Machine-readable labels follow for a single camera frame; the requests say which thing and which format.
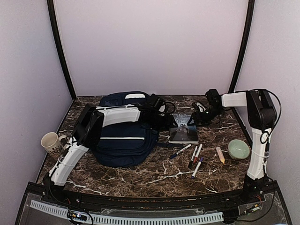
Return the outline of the navy blue student backpack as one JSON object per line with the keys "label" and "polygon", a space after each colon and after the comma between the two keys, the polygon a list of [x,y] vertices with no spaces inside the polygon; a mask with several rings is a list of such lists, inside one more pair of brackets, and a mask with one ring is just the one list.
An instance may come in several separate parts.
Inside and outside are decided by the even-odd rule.
{"label": "navy blue student backpack", "polygon": [[109,167],[130,167],[141,164],[155,146],[163,148],[182,147],[181,144],[158,142],[160,131],[175,127],[173,115],[165,110],[159,112],[148,104],[150,95],[142,91],[113,93],[102,97],[99,106],[119,109],[123,106],[140,106],[145,119],[105,126],[98,144],[91,149],[97,161]]}

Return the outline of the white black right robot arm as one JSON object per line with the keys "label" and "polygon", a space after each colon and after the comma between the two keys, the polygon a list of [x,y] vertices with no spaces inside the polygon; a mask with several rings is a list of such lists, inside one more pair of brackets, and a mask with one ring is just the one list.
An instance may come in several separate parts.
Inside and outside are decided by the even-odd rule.
{"label": "white black right robot arm", "polygon": [[243,90],[223,95],[216,89],[210,89],[205,96],[210,107],[205,108],[201,103],[193,103],[195,111],[187,124],[208,126],[215,117],[225,112],[226,108],[245,107],[252,129],[252,153],[245,181],[262,181],[267,176],[271,136],[282,113],[279,98],[267,89]]}

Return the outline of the Wuthering Heights dark book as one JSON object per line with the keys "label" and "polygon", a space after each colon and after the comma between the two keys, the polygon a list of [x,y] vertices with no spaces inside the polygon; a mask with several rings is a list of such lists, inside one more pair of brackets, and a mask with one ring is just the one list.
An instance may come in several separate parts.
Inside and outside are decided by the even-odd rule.
{"label": "Wuthering Heights dark book", "polygon": [[177,127],[170,128],[169,130],[169,143],[198,143],[198,134],[196,126],[189,126],[188,122],[191,115],[188,114],[174,114]]}

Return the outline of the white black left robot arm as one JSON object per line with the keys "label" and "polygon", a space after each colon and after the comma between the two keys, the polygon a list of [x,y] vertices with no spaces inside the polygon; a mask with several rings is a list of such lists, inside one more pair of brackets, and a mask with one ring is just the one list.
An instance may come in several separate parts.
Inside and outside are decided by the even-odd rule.
{"label": "white black left robot arm", "polygon": [[156,94],[119,92],[101,98],[99,106],[87,104],[81,112],[55,166],[44,176],[48,197],[55,204],[66,201],[64,186],[81,157],[89,150],[108,167],[141,164],[158,142],[161,131],[175,125],[167,102]]}

